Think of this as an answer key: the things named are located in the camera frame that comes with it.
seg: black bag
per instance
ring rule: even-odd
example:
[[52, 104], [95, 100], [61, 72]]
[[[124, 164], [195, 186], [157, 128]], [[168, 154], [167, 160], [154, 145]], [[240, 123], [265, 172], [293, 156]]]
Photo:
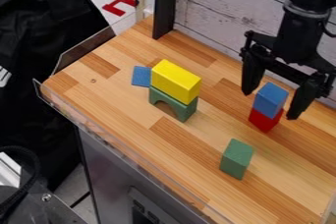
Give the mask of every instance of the black bag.
[[36, 152], [46, 178], [79, 156], [72, 124], [37, 98], [31, 80], [45, 81], [64, 51], [107, 26], [90, 0], [0, 0], [0, 71], [12, 74], [0, 87], [0, 146]]

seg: clear plastic panel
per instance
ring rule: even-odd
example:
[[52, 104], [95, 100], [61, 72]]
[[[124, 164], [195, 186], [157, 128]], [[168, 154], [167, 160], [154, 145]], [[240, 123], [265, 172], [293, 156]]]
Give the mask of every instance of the clear plastic panel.
[[[60, 57], [53, 74], [56, 74], [85, 56], [88, 52], [94, 50], [96, 47], [132, 27], [136, 23], [136, 20], [136, 13], [132, 13], [119, 22], [105, 28], [91, 38], [88, 38], [86, 41], [68, 50]], [[40, 99], [73, 122], [81, 130], [88, 133], [94, 139], [103, 142], [114, 154], [143, 174], [147, 179], [152, 181], [167, 194], [181, 202], [190, 211], [208, 223], [233, 223], [223, 216], [220, 211], [208, 205], [207, 202], [202, 201], [193, 192], [180, 185], [178, 182], [167, 176], [167, 174], [161, 172], [161, 170], [154, 164], [135, 153], [121, 140], [118, 140], [116, 137], [106, 132], [103, 127], [91, 121], [86, 115], [69, 104], [67, 100], [60, 97], [53, 90], [43, 85], [38, 80], [33, 80], [33, 83], [36, 94]]]
[[104, 44], [108, 40], [112, 39], [114, 36], [117, 36], [123, 31], [127, 30], [136, 23], [136, 20], [137, 15], [135, 12], [133, 12], [119, 22], [103, 29], [92, 37], [89, 37], [87, 40], [64, 52], [60, 56], [51, 76], [60, 72], [77, 60], [81, 59], [83, 56], [85, 56], [95, 48], [99, 47], [100, 45]]

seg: wooden table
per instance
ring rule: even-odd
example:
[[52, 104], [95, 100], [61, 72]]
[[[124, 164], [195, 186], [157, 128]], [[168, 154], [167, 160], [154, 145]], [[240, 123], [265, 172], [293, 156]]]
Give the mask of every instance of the wooden table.
[[[218, 223], [317, 224], [336, 189], [336, 112], [315, 102], [264, 134], [248, 121], [254, 95], [241, 93], [240, 62], [178, 31], [153, 40], [151, 30], [149, 18], [95, 49], [47, 80], [44, 96]], [[135, 65], [161, 59], [202, 77], [185, 124], [131, 85]], [[255, 150], [243, 181], [219, 170], [232, 138]]]

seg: blue block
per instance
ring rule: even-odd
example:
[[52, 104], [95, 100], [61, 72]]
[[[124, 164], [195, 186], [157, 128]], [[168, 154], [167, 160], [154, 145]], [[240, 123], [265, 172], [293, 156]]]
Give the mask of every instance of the blue block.
[[133, 71], [132, 85], [150, 87], [150, 78], [150, 68], [135, 66]]
[[267, 83], [256, 95], [253, 108], [270, 119], [274, 119], [288, 97], [288, 91], [273, 83]]

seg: stacked blocks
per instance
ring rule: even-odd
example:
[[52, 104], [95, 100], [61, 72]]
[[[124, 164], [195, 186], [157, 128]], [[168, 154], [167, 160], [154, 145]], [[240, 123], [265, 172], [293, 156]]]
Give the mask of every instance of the stacked blocks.
[[286, 90], [267, 83], [256, 95], [249, 120], [263, 132], [269, 132], [279, 123], [287, 97]]
[[149, 102], [166, 102], [186, 122], [196, 112], [200, 82], [198, 76], [162, 60], [152, 69]]
[[220, 170], [232, 177], [243, 180], [253, 155], [252, 147], [238, 140], [231, 140], [226, 148]]

